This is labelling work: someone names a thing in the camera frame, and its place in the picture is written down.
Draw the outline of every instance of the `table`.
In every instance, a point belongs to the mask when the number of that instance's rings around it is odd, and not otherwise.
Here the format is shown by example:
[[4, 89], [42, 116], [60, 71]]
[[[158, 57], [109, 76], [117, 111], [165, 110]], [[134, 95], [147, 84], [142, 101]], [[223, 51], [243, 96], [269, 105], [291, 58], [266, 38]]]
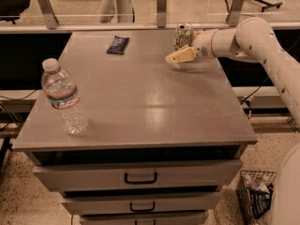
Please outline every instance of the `table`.
[[[173, 33], [74, 32], [59, 63], [88, 131], [64, 133], [43, 93], [22, 127], [15, 151], [82, 224], [204, 223], [257, 141], [217, 59], [165, 62]], [[124, 55], [106, 54], [115, 35], [129, 38]]]

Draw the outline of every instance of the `white bottle cap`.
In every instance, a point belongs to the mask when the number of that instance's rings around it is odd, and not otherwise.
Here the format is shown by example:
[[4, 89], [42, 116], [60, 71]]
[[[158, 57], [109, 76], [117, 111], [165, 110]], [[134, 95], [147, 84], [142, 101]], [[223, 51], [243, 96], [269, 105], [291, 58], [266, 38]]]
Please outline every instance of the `white bottle cap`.
[[58, 61], [55, 58], [49, 58], [42, 63], [45, 71], [55, 71], [59, 68]]

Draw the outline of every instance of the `black handle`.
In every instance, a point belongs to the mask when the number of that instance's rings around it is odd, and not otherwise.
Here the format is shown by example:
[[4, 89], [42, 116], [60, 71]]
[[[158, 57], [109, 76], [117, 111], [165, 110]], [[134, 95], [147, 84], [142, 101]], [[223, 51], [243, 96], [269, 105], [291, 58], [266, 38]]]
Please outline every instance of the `black handle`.
[[155, 219], [153, 219], [153, 225], [156, 225], [156, 224], [157, 224], [157, 221], [156, 221]]
[[154, 172], [154, 178], [149, 181], [138, 181], [138, 182], [131, 182], [128, 181], [128, 173], [125, 173], [125, 182], [129, 185], [143, 185], [143, 184], [154, 184], [158, 180], [158, 173]]
[[141, 212], [152, 212], [154, 209], [156, 209], [156, 203], [152, 202], [152, 207], [147, 209], [134, 209], [132, 202], [130, 203], [130, 211], [134, 213], [141, 213]]

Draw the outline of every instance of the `drawer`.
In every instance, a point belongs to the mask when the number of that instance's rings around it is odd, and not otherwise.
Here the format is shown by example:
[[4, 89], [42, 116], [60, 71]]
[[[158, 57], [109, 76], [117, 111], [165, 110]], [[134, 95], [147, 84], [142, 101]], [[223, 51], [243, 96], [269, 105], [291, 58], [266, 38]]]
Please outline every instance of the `drawer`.
[[215, 208], [219, 192], [144, 194], [135, 196], [103, 196], [67, 198], [62, 204], [72, 215], [108, 215], [196, 211]]
[[82, 225], [200, 225], [207, 220], [207, 212], [161, 213], [82, 217]]
[[36, 167], [49, 191], [177, 188], [229, 184], [242, 167], [235, 160], [147, 162]]

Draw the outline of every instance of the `plastic basket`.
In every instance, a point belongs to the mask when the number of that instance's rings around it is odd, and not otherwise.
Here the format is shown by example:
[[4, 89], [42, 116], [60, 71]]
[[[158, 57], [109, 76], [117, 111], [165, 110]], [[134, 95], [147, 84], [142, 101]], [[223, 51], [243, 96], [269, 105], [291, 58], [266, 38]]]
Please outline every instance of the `plastic basket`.
[[268, 181], [266, 185], [270, 185], [271, 183], [274, 184], [276, 172], [262, 172], [262, 171], [241, 171], [240, 172], [240, 179], [237, 184], [236, 192], [237, 192], [237, 198], [240, 205], [242, 217], [244, 220], [245, 225], [256, 225], [255, 219], [252, 214], [252, 204], [251, 199], [248, 194], [248, 189], [245, 188], [243, 176], [248, 174], [252, 181], [263, 178], [264, 175], [268, 177]]

